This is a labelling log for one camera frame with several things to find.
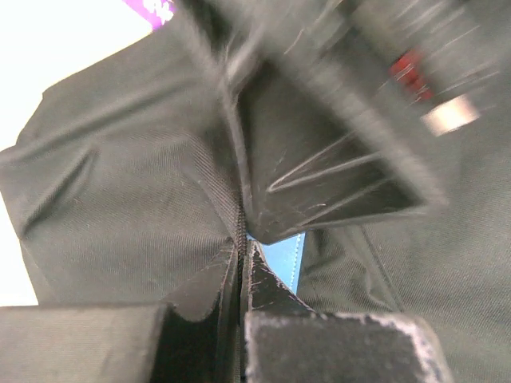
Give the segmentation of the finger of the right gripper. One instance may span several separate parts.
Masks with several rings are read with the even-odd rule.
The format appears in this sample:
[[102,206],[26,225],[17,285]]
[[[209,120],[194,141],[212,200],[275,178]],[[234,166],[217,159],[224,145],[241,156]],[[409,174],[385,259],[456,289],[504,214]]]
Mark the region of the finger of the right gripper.
[[236,39],[224,60],[248,231],[260,242],[447,204],[432,135],[363,40],[293,64]]

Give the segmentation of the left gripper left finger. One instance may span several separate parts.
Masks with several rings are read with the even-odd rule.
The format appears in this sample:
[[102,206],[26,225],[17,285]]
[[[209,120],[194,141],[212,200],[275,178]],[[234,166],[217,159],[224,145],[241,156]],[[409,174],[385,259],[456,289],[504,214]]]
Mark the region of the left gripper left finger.
[[238,254],[223,247],[167,298],[1,311],[4,382],[231,382]]

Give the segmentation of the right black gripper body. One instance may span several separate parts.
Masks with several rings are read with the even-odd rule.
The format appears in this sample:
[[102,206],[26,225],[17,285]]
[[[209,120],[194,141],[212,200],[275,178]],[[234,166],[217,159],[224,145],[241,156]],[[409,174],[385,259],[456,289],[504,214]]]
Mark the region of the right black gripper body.
[[227,76],[272,66],[315,103],[349,94],[390,115],[413,109],[431,130],[472,124],[510,133],[507,1],[179,1]]

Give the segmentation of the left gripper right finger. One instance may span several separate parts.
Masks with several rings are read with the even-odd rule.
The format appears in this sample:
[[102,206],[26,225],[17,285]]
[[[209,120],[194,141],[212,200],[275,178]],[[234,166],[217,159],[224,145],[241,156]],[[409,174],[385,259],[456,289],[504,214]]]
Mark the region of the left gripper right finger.
[[270,269],[256,241],[244,261],[248,382],[451,382],[434,331],[403,314],[316,312]]

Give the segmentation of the black backpack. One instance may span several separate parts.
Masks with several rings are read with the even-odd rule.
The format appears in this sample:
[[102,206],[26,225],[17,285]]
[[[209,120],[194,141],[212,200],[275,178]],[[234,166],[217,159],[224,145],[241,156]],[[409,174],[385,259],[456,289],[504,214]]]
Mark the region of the black backpack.
[[[1,153],[1,193],[36,306],[167,298],[233,245],[234,379],[244,365],[248,221],[237,98],[177,8],[149,36],[47,89]],[[510,379],[510,133],[430,129],[447,204],[305,234],[296,296],[316,312],[403,314],[434,331],[451,382]]]

